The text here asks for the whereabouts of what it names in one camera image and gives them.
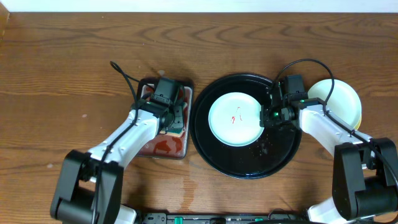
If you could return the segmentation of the light blue plate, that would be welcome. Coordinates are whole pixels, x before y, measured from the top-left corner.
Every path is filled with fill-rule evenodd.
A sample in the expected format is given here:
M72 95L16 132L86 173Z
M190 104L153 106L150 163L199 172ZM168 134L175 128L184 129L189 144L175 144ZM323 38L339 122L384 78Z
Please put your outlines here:
M243 147L256 141L264 131L260 126L260 103L252 96L232 92L219 97L211 105L208 124L222 143Z

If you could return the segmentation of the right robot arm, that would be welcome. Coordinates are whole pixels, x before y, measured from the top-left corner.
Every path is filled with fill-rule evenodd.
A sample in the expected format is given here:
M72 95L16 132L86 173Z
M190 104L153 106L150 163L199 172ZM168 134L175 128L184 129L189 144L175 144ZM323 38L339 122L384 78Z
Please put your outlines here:
M332 197L308 209L312 222L371 222L397 211L397 149L388 138L356 131L319 98L262 106L260 125L292 124L333 156Z

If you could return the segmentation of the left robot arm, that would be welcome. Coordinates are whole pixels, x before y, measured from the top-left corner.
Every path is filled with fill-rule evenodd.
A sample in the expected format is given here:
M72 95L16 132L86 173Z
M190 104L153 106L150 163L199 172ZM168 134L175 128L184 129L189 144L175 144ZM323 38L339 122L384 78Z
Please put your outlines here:
M136 211L121 205L125 168L151 140L171 134L185 145L190 104L139 100L126 120L88 152L63 160L50 216L63 223L133 223Z

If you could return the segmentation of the green scrub sponge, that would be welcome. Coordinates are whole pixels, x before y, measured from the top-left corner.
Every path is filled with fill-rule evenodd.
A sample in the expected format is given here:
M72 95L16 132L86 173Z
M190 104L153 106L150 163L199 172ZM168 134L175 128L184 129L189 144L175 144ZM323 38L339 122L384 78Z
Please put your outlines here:
M170 128L167 130L166 134L173 136L181 136L184 132L184 128Z

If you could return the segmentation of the pale green plate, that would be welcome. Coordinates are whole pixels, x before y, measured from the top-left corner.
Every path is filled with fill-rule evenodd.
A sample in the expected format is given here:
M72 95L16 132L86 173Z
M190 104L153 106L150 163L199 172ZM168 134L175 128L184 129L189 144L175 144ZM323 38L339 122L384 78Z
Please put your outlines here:
M317 82L309 89L308 97L326 100L331 83L331 79ZM362 116L362 104L357 92L341 80L335 80L327 107L351 127L354 127Z

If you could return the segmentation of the yellow plate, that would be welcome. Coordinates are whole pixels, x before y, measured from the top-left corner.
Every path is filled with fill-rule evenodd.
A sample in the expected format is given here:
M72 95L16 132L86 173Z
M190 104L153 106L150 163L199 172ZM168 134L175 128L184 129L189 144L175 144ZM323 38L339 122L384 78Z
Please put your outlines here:
M358 128L359 128L360 125L361 125L361 122L362 122L362 116L359 117L358 122L357 122L356 125L354 126L355 130L358 130Z

